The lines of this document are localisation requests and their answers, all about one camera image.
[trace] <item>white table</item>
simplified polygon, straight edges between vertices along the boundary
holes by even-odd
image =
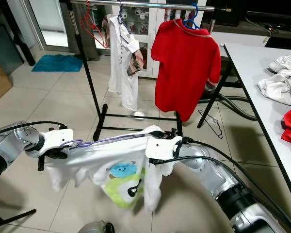
[[[274,75],[267,69],[269,63],[291,50],[232,44],[224,48],[291,192],[291,143],[280,139],[284,132],[281,121],[291,106],[264,97],[257,86],[261,79]]]

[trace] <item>blue bath mat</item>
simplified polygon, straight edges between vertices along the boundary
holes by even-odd
[[[81,67],[82,60],[73,55],[44,55],[32,72],[78,72]]]

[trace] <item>clothes rack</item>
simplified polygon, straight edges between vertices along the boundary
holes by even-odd
[[[85,73],[88,79],[89,86],[91,88],[91,92],[93,95],[95,107],[97,110],[97,115],[99,118],[99,122],[96,127],[96,131],[93,135],[93,140],[98,141],[100,132],[102,129],[105,130],[128,130],[128,131],[141,131],[142,129],[133,129],[133,128],[121,128],[121,127],[108,127],[108,126],[103,126],[105,117],[128,117],[128,118],[142,118],[142,119],[154,119],[154,120],[168,120],[168,121],[176,121],[177,122],[177,134],[179,136],[182,136],[182,121],[180,120],[180,114],[176,112],[176,118],[163,118],[163,117],[151,117],[151,116],[132,116],[132,115],[119,115],[119,114],[108,114],[108,105],[104,104],[102,106],[102,111],[100,111],[99,104],[97,101],[94,85],[92,82],[91,74],[88,68],[87,64],[87,59],[84,53],[82,41],[81,41],[81,36],[77,27],[77,23],[75,20],[73,8],[72,8],[72,3],[80,3],[80,4],[86,4],[87,0],[60,0],[62,3],[66,3],[72,25],[75,30],[75,39],[77,42],[77,45],[80,50],[80,55],[82,57]],[[89,3],[93,3],[96,5],[120,5],[121,2],[119,1],[112,1],[112,0],[89,0]],[[160,3],[145,3],[145,2],[134,2],[134,1],[122,1],[123,6],[133,6],[133,7],[146,7],[146,8],[163,8],[163,9],[179,9],[179,10],[196,10],[195,6],[192,5],[178,5],[178,4],[160,4]],[[215,15],[216,12],[230,12],[231,9],[229,8],[224,8],[224,7],[215,7],[215,6],[199,6],[198,7],[199,11],[208,11],[208,12],[213,12],[210,26],[209,26],[209,33],[212,32],[213,26],[215,24]]]

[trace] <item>blue cartoon face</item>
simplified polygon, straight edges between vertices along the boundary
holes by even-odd
[[[110,172],[113,176],[118,178],[127,177],[129,175],[135,174],[137,172],[137,166],[135,162],[130,164],[117,164],[110,168]]]

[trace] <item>wall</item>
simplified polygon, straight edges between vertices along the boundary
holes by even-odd
[[[13,16],[17,22],[20,32],[23,35],[24,42],[29,48],[37,43],[37,40],[30,27],[28,19],[25,16],[25,12],[22,8],[21,0],[7,0],[9,7],[13,13]]]
[[[64,32],[58,0],[29,0],[41,30]]]

